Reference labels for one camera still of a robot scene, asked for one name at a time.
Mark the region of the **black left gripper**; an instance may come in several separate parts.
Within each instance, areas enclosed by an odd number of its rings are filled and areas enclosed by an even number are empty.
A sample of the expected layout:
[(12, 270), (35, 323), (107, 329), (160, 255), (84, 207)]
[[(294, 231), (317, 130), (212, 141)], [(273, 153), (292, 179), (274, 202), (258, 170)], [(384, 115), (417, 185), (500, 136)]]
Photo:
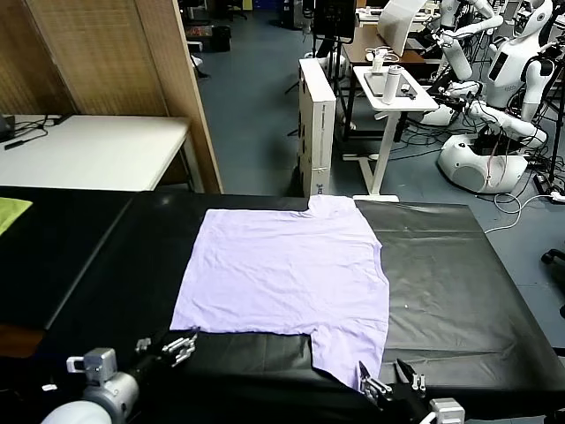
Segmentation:
[(137, 341), (135, 352), (140, 353), (130, 365), (130, 375), (140, 389), (162, 382), (171, 367), (188, 360), (195, 351), (198, 334), (176, 335), (170, 341), (144, 337)]

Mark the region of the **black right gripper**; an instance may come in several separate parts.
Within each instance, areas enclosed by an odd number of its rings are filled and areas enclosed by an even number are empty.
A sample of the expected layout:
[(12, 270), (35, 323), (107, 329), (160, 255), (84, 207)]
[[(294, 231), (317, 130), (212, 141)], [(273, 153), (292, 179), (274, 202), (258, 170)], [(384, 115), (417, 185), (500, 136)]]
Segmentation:
[(396, 370), (402, 382), (408, 384), (387, 384), (371, 376), (360, 360), (359, 389), (369, 398), (379, 411), (384, 422), (420, 423), (432, 411), (426, 399), (417, 391), (426, 391), (426, 376), (419, 374), (409, 363), (397, 359)]

